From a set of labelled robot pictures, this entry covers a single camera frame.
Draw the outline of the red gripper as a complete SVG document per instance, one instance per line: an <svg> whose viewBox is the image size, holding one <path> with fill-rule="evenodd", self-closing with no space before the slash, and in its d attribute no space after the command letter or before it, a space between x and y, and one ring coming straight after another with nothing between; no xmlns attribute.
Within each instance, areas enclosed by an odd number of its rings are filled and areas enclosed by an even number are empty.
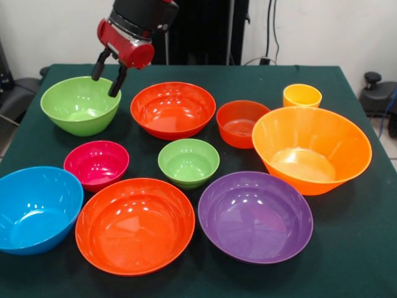
<svg viewBox="0 0 397 298"><path fill-rule="evenodd" d="M154 57L154 47L150 41L140 40L128 35L108 19L102 19L97 28L97 36L105 47L100 53L91 73L91 78L98 81L105 61L113 55L119 61L117 78L113 81L108 95L116 97L127 77L127 68L142 69L151 64Z"/></svg>

